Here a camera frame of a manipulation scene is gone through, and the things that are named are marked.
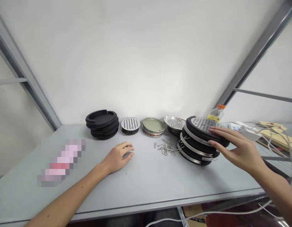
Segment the right hand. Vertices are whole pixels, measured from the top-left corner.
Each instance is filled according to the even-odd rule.
[[[129,151],[134,151],[133,145],[128,142],[116,145],[100,163],[100,165],[107,171],[107,174],[113,173],[123,168],[131,160],[134,152],[131,152],[123,159],[124,154]]]
[[[258,171],[267,169],[267,166],[257,151],[254,142],[248,140],[239,132],[221,127],[211,127],[209,131],[225,137],[237,147],[233,150],[228,150],[216,141],[208,141],[219,150],[226,159],[237,167],[245,170],[251,175],[258,173]]]

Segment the left hand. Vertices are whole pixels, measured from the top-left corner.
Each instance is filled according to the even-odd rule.
[[[124,154],[128,151],[134,151],[133,145],[128,142],[121,143],[114,147],[100,163],[107,171],[107,174],[113,173],[123,168],[131,160],[134,152],[131,152],[123,159]]]

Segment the pile of metal hooks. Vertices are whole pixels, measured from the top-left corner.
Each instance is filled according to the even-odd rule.
[[[169,143],[167,140],[165,139],[162,139],[162,141],[165,143],[165,144],[161,144],[161,145],[156,145],[156,142],[154,142],[154,148],[158,147],[158,150],[161,150],[162,151],[162,154],[167,156],[168,153],[170,153],[171,155],[175,156],[176,153],[179,152],[178,149],[173,149],[172,148],[172,144]]]

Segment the forearm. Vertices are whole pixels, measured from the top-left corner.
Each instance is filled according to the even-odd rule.
[[[269,195],[287,223],[292,226],[292,188],[286,179],[269,168],[251,175]]]
[[[63,227],[68,224],[77,209],[108,172],[96,165],[85,177],[51,202],[25,226]]]

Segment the metal ring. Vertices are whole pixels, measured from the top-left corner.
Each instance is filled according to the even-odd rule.
[[[186,133],[191,136],[194,140],[204,144],[204,145],[207,145],[207,146],[210,146],[210,147],[213,147],[211,144],[209,144],[207,141],[201,139],[201,138],[198,138],[196,135],[194,135],[192,132],[189,131],[189,129],[187,128],[186,125],[184,125],[184,130],[186,131]]]
[[[182,151],[182,149],[180,148],[180,145],[179,145],[179,141],[177,141],[177,148],[179,149],[180,153],[181,153],[185,158],[187,158],[188,160],[190,160],[190,161],[192,161],[192,162],[194,162],[194,163],[196,163],[196,164],[201,165],[201,162],[200,162],[200,161],[195,160],[195,159],[189,157],[188,155],[186,155],[185,152]]]
[[[204,157],[213,158],[212,154],[206,154],[206,153],[204,153],[204,152],[201,152],[201,151],[195,149],[194,147],[191,147],[191,146],[190,146],[185,140],[183,140],[183,135],[182,135],[182,133],[180,133],[180,138],[181,138],[181,140],[182,140],[182,143],[183,143],[187,148],[189,148],[191,151],[193,151],[194,153],[197,153],[197,154],[199,154],[199,155],[201,155],[201,156],[204,156]]]

